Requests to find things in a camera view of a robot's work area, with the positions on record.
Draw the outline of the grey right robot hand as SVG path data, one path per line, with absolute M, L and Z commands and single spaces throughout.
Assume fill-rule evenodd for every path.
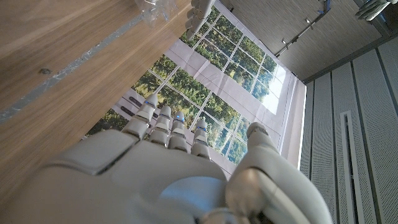
M 209 155 L 206 123 L 187 146 L 184 115 L 149 95 L 121 131 L 92 135 L 35 171 L 2 223 L 331 223 L 317 188 L 251 123 L 230 177 Z

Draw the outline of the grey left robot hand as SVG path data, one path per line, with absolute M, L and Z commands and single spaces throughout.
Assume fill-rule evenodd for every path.
M 191 0 L 192 8 L 187 12 L 188 21 L 185 23 L 186 38 L 192 40 L 211 13 L 215 0 Z

